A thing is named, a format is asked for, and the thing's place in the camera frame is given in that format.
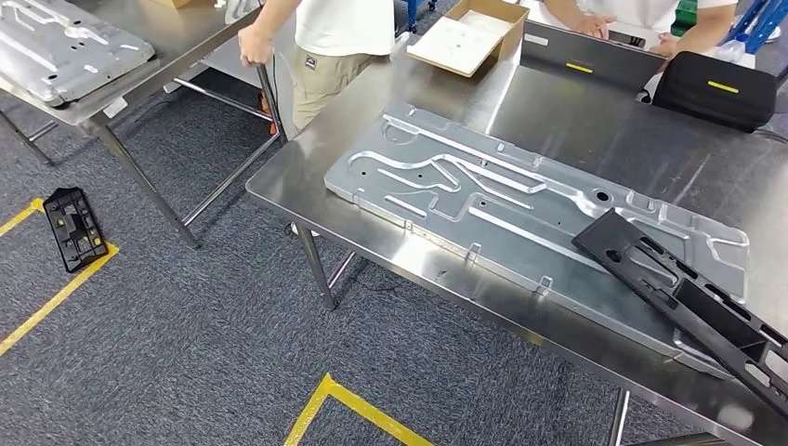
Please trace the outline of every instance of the stainless steel table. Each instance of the stainless steel table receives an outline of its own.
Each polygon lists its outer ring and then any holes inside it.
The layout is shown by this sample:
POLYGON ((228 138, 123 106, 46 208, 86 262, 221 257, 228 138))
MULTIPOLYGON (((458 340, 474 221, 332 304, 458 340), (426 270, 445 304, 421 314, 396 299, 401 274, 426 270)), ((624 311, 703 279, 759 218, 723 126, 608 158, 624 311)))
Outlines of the stainless steel table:
MULTIPOLYGON (((156 50, 156 58, 84 98, 70 103, 68 107, 63 109, 47 107, 23 88, 3 83, 2 88, 6 89, 8 93, 49 114, 54 118, 54 121, 29 137, 22 134, 2 113, 0 113, 0 125, 5 125, 12 130, 19 137, 20 142, 45 163, 48 163, 48 159, 35 146, 34 142, 46 131, 51 130, 55 126, 55 122, 72 125, 87 134, 97 135, 164 216, 180 232, 186 243, 191 247, 197 246, 197 241, 187 228, 189 224, 278 137, 283 137, 283 132, 278 117, 271 117, 231 98, 222 97, 197 85, 177 79, 177 76, 234 36, 242 27, 251 23, 255 14, 249 14, 228 25, 225 24, 224 9, 214 8, 212 0, 194 0, 180 9, 166 7, 153 0, 71 1, 100 19, 149 42, 156 50), (134 108, 153 92, 173 80, 232 107, 275 122, 280 129, 263 147, 253 152, 241 166, 225 178, 211 194, 183 218, 179 217, 156 191, 123 143, 108 127, 118 112, 134 108)), ((262 67, 258 74, 266 99, 269 103, 273 103, 273 95, 270 93, 271 88, 265 67, 262 67)))
POLYGON ((392 99, 747 231, 747 307, 784 334, 788 147, 508 62, 463 79, 399 57, 367 69, 246 184, 296 222, 330 308, 331 285, 358 253, 620 386, 611 444, 626 391, 731 444, 788 442, 788 422, 738 382, 644 348, 326 190, 326 171, 392 99), (328 279, 306 228, 350 248, 328 279))

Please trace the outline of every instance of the white t-shirt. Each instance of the white t-shirt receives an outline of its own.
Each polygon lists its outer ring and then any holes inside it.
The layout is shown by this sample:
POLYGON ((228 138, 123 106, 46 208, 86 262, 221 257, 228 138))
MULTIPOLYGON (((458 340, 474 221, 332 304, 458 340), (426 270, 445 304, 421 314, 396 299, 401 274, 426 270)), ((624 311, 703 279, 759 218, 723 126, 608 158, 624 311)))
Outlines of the white t-shirt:
MULTIPOLYGON (((698 0, 698 9, 735 5, 738 0, 698 0)), ((676 21, 678 0, 580 0, 589 14, 615 16, 616 21, 628 25, 670 33, 676 21)))
POLYGON ((295 11, 295 42, 322 56, 391 54, 394 2, 303 0, 295 11))

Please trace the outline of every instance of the embossed metal sheet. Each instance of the embossed metal sheet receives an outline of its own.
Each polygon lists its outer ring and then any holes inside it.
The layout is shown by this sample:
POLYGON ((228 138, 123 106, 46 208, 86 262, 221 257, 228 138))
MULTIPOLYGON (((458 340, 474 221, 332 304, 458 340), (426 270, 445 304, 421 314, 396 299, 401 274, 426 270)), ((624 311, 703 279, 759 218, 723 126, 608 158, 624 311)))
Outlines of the embossed metal sheet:
MULTIPOLYGON (((571 239, 615 207, 743 302, 749 241, 740 230, 404 103, 390 105, 355 141, 325 185, 622 335, 698 370, 727 375, 693 345, 674 339, 669 322, 571 239)), ((635 260, 666 281, 673 277, 645 256, 635 260)))
POLYGON ((153 54, 142 39, 63 0, 0 0, 0 74, 52 107, 153 54))

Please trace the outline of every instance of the blue rack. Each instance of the blue rack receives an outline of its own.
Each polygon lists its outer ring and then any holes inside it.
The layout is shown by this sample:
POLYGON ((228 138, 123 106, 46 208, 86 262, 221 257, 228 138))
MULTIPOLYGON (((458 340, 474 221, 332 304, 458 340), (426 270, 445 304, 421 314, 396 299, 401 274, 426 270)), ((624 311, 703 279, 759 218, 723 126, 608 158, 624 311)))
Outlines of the blue rack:
POLYGON ((753 30, 749 32, 750 38, 745 42, 746 51, 755 54, 786 15, 788 0, 755 0, 739 23, 730 30, 725 42, 733 40, 740 33, 747 33, 747 29, 757 20, 753 30))
MULTIPOLYGON (((416 10, 418 9, 419 5, 424 3, 425 0, 404 0, 408 4, 408 31, 411 33, 416 33, 416 10)), ((429 10, 435 10, 435 4, 438 3, 438 0, 427 0, 429 3, 429 10)))

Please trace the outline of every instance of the hand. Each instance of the hand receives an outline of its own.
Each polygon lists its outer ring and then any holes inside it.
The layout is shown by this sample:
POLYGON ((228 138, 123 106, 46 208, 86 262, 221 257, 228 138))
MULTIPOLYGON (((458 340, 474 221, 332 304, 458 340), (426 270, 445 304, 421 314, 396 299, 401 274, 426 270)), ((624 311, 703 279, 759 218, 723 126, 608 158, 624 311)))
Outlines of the hand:
POLYGON ((659 37, 660 44, 653 46, 649 52, 672 59, 678 52, 678 38, 671 33, 661 33, 659 37))
POLYGON ((616 21, 614 16, 589 16, 583 14, 583 18, 574 25, 571 30, 598 39, 607 40, 610 34, 608 33, 608 23, 616 21))
POLYGON ((244 67, 263 65, 273 55, 271 37, 261 33, 254 24, 238 31, 238 45, 241 47, 241 63, 244 67))

